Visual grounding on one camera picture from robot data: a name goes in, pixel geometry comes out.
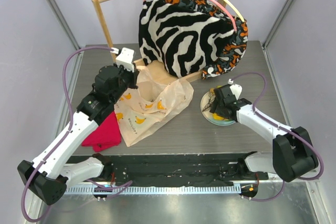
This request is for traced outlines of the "brown longan bunch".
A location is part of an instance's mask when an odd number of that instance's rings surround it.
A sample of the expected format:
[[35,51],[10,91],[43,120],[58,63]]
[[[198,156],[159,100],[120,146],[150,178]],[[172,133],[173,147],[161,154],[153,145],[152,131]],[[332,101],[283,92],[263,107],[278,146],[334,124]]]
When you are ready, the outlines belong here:
[[210,88],[209,92],[207,94],[207,100],[206,103],[202,109],[202,111],[209,111],[211,109],[211,106],[215,100],[215,92],[214,92],[215,88]]

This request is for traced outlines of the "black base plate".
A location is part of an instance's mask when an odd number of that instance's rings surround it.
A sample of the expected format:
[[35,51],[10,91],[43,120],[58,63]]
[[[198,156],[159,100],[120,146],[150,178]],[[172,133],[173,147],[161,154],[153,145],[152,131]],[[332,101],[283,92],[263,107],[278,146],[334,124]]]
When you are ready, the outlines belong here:
[[107,155],[108,168],[96,182],[133,187],[231,186],[242,180],[267,180],[266,172],[250,172],[243,163],[247,153]]

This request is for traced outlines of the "red cloth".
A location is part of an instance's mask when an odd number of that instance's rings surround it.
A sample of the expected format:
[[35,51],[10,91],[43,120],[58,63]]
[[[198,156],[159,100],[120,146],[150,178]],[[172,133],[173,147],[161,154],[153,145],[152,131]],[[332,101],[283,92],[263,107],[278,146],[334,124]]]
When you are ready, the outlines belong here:
[[98,153],[121,143],[121,133],[115,112],[112,112],[96,130],[81,143],[82,147],[92,147]]

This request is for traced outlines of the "fruit plate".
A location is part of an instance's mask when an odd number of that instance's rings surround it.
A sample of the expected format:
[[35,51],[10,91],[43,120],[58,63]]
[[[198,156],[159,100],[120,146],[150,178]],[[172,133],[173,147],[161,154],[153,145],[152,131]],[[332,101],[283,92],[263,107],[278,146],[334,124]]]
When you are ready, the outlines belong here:
[[235,121],[232,121],[232,120],[229,120],[229,121],[217,121],[217,120],[213,119],[213,113],[210,113],[210,110],[203,112],[202,109],[203,109],[203,107],[204,107],[204,105],[206,103],[207,94],[208,94],[208,92],[203,95],[203,97],[201,99],[201,102],[200,102],[201,113],[204,116],[204,118],[207,119],[212,124],[215,124],[217,126],[229,126],[229,125],[233,125],[234,123],[236,123]]

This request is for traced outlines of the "banana print plastic bag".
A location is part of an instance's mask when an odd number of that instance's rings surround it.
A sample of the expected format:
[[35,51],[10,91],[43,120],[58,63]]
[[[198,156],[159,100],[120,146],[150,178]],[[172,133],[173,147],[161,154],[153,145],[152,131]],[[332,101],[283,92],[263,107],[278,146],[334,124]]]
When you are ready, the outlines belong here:
[[188,107],[194,89],[184,79],[165,85],[155,82],[145,66],[139,67],[137,89],[128,88],[114,105],[127,147],[155,133]]

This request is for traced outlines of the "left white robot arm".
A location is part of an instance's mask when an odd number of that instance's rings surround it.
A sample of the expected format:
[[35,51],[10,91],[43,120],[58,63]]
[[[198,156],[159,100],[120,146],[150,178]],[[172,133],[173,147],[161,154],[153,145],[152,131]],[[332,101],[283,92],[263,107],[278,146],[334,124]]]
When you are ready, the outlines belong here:
[[129,68],[124,63],[102,67],[69,125],[33,161],[20,162],[17,170],[23,183],[46,205],[55,204],[68,188],[87,179],[105,182],[111,177],[111,161],[101,154],[69,167],[65,164],[85,138],[112,114],[125,91],[137,88],[138,75],[135,64]]

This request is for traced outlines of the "zebra print garment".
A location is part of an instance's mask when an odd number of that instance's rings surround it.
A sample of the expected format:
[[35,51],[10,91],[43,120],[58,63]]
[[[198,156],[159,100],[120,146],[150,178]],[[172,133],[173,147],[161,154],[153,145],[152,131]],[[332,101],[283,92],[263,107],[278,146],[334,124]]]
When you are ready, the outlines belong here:
[[214,63],[233,35],[232,23],[202,12],[145,1],[139,17],[139,47],[145,65],[163,63],[181,78]]

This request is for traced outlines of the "yellow lemon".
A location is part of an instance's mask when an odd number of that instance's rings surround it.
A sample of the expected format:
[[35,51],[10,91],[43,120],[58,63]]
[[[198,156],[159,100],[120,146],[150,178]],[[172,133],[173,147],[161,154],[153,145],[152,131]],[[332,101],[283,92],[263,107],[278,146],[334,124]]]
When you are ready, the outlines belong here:
[[224,117],[222,117],[222,116],[220,116],[220,115],[218,115],[216,113],[213,113],[213,119],[217,120],[217,121],[229,121],[229,119],[224,118]]

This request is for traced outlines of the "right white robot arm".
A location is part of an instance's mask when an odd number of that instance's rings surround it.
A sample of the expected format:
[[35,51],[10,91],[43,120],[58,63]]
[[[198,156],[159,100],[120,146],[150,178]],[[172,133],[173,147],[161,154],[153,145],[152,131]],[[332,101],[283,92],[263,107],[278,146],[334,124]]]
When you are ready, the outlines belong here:
[[250,128],[272,145],[272,152],[245,157],[237,166],[239,177],[250,179],[256,172],[264,172],[276,174],[289,183],[319,167],[318,156],[305,128],[294,129],[272,119],[241,98],[241,92],[242,87],[237,84],[215,88],[210,112]]

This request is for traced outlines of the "orange camouflage garment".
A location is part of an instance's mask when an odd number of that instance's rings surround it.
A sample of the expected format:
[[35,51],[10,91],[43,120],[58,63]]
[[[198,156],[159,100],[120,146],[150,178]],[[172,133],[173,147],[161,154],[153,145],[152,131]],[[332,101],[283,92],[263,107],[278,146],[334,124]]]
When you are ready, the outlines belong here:
[[[211,3],[208,0],[162,0],[165,3],[178,5],[182,4],[183,7],[188,7],[191,10],[204,12],[209,14],[212,17],[221,18],[224,22],[230,24],[231,20],[216,5]],[[229,6],[224,3],[223,0],[218,0],[219,3],[223,6]],[[242,22],[240,18],[236,15],[233,16],[237,31],[234,32],[230,37],[228,37],[223,42],[223,50],[220,52],[218,59],[214,62],[209,63],[206,67],[203,68],[201,78],[208,79],[210,77],[220,76],[222,74],[232,71],[239,61],[242,59],[247,48],[248,41],[248,27],[247,20]]]

